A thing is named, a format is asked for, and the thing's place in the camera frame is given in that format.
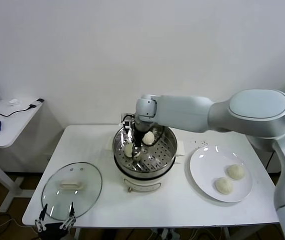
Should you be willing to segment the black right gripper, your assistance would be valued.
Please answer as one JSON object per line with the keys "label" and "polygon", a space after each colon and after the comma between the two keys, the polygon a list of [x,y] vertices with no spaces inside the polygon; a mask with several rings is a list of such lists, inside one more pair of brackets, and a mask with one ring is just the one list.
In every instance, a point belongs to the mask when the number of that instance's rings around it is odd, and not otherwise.
{"label": "black right gripper", "polygon": [[141,158],[143,137],[148,131],[149,131],[149,127],[146,127],[144,125],[140,126],[140,125],[135,124],[133,134],[132,134],[132,130],[130,129],[126,132],[125,143],[126,144],[133,143],[131,158],[134,161],[139,161]]}

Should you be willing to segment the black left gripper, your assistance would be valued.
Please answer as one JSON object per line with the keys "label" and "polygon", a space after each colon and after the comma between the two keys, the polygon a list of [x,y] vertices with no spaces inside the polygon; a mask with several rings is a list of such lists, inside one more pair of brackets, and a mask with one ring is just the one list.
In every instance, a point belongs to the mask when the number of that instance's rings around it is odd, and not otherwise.
{"label": "black left gripper", "polygon": [[47,213],[46,204],[41,210],[38,219],[34,221],[35,227],[38,231],[38,237],[41,240],[60,240],[65,237],[68,233],[68,230],[74,225],[76,222],[74,203],[72,202],[69,209],[68,219],[63,223],[47,223],[44,224],[45,216]]}

